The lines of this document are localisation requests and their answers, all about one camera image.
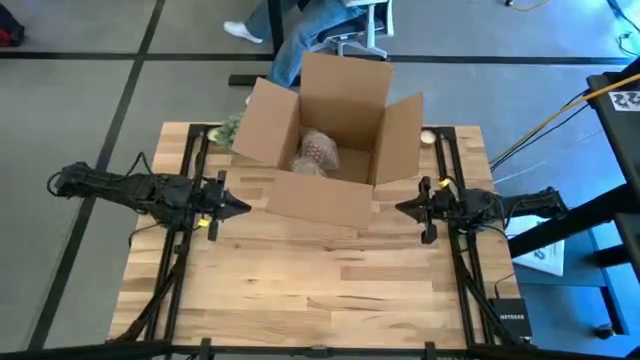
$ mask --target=white sneaker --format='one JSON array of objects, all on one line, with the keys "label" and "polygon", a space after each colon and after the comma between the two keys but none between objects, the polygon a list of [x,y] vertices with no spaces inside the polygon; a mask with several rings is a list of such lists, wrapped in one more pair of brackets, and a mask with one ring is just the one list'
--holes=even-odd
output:
[{"label": "white sneaker", "polygon": [[225,21],[223,27],[224,31],[235,37],[247,39],[254,44],[262,44],[262,39],[258,39],[257,37],[251,35],[249,30],[247,30],[247,27],[244,26],[244,23],[237,21]]}]

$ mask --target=open cardboard box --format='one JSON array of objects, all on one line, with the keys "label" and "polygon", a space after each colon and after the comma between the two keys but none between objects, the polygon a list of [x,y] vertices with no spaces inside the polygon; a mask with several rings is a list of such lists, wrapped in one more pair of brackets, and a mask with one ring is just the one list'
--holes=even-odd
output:
[{"label": "open cardboard box", "polygon": [[[300,94],[258,80],[233,151],[279,170],[267,211],[366,229],[375,185],[418,173],[422,93],[386,107],[393,67],[384,62],[305,53]],[[338,145],[328,177],[292,173],[301,129]]]}]

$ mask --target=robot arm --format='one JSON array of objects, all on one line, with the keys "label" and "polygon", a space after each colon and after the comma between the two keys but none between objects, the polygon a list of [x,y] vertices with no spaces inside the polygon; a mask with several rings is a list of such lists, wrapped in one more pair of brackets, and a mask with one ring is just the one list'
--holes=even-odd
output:
[{"label": "robot arm", "polygon": [[[57,191],[51,189],[55,181]],[[204,186],[193,191],[192,181],[173,174],[117,175],[98,172],[86,163],[77,162],[54,174],[47,183],[49,192],[58,197],[92,196],[126,206],[139,214],[150,214],[162,226],[174,230],[191,229],[196,213],[210,215],[214,224],[209,239],[217,236],[217,220],[224,221],[251,210],[251,206],[224,190],[225,172],[217,179],[204,179]]]},{"label": "robot arm", "polygon": [[396,205],[396,209],[425,224],[422,242],[430,244],[438,238],[433,219],[450,222],[457,229],[476,232],[483,225],[512,217],[537,215],[552,218],[564,215],[568,209],[558,191],[549,187],[537,194],[503,197],[481,189],[468,189],[456,194],[451,184],[442,179],[442,189],[431,192],[429,177],[418,185],[418,197]]}]

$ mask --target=chair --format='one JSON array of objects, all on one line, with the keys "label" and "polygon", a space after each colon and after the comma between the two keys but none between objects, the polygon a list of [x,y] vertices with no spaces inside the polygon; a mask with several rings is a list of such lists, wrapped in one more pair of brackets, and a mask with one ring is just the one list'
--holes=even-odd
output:
[{"label": "chair", "polygon": [[349,45],[386,59],[387,52],[376,46],[376,38],[393,37],[394,35],[393,0],[358,2],[370,3],[373,1],[377,3],[366,5],[366,14],[321,32],[318,35],[318,44],[314,45],[311,51],[331,48],[338,56],[344,56],[344,46]]}]

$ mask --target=wood grain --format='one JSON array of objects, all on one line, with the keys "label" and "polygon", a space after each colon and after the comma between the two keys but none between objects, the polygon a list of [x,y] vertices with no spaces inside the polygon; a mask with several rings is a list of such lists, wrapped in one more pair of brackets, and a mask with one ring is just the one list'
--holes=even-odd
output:
[{"label": "wood grain", "polygon": [[[155,172],[178,173],[188,126],[164,125]],[[467,187],[493,190],[480,128],[456,132]],[[204,230],[194,233],[176,344],[210,337],[218,345],[465,347],[446,227],[438,223],[439,239],[423,246],[421,226],[394,208],[417,195],[421,176],[437,177],[433,148],[421,149],[420,176],[375,189],[364,231],[267,213],[275,170],[212,147],[205,175],[219,170],[228,171],[227,186],[253,211],[221,224],[217,242],[207,241]],[[138,227],[152,223],[143,216]],[[151,298],[163,243],[162,228],[135,236],[110,336],[124,331]],[[506,241],[495,232],[479,234],[478,252],[493,294],[494,282],[513,272]],[[515,277],[500,290],[519,296]],[[470,303],[479,337],[477,306]],[[166,306],[160,331],[165,317]]]}]

